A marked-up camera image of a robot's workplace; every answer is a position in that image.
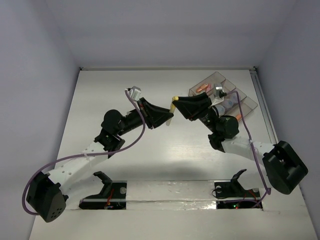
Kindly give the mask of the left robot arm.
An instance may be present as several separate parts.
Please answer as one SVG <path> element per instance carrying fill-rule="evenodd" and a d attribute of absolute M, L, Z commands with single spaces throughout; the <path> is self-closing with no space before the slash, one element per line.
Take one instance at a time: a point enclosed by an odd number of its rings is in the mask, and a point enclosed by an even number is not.
<path fill-rule="evenodd" d="M 143 97 L 138 100 L 129 97 L 128 100 L 134 109 L 126 115 L 116 109 L 108 110 L 103 117 L 99 135 L 84 152 L 58 159 L 58 162 L 63 163 L 59 168 L 44 173 L 50 166 L 46 164 L 33 174 L 22 193 L 21 203 L 26 213 L 40 216 L 47 223 L 54 221 L 66 209 L 74 185 L 88 176 L 100 180 L 93 186 L 95 194 L 79 201 L 81 209 L 96 208 L 89 200 L 102 200 L 102 208 L 107 210 L 125 208 L 126 195 L 121 189 L 127 186 L 126 182 L 113 182 L 104 172 L 94 171 L 93 168 L 133 147 L 146 129 L 155 129 L 171 120 L 175 111 L 174 106 L 159 107 Z"/>

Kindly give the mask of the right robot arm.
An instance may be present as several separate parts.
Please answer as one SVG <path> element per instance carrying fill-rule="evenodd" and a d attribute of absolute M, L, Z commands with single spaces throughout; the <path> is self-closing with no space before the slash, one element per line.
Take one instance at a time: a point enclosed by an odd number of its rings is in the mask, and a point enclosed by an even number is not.
<path fill-rule="evenodd" d="M 267 194 L 271 189 L 289 195 L 309 170 L 291 145 L 253 141 L 252 136 L 239 136 L 239 122 L 231 115 L 219 115 L 206 93 L 177 96 L 172 105 L 189 121 L 200 120 L 210 131 L 208 140 L 214 150 L 234 154 L 255 162 Z"/>

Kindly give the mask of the clip jar silver lid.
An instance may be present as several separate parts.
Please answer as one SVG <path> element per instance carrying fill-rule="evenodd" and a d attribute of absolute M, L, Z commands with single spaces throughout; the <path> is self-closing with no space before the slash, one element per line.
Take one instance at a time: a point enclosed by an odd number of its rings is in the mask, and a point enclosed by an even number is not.
<path fill-rule="evenodd" d="M 234 103 L 233 101 L 229 99 L 225 99 L 223 102 L 216 105 L 216 108 L 218 110 L 218 113 L 220 115 L 224 115 L 233 107 Z"/>

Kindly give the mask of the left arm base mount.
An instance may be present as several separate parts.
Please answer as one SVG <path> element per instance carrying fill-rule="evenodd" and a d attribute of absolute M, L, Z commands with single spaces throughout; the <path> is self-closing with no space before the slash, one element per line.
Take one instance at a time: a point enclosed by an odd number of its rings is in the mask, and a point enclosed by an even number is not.
<path fill-rule="evenodd" d="M 125 210 L 127 182 L 112 181 L 102 171 L 97 171 L 93 175 L 101 180 L 103 186 L 99 193 L 81 199 L 78 207 L 81 210 Z"/>

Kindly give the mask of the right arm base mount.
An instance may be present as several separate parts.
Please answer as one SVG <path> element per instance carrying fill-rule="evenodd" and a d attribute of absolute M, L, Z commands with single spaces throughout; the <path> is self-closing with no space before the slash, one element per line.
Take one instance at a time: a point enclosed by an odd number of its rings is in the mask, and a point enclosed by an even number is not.
<path fill-rule="evenodd" d="M 242 169 L 232 176 L 230 180 L 218 181 L 214 183 L 211 195 L 217 200 L 217 209 L 262 209 L 260 203 L 261 195 L 259 190 L 254 192 L 253 189 L 245 190 L 239 183 L 238 179 L 246 171 Z"/>

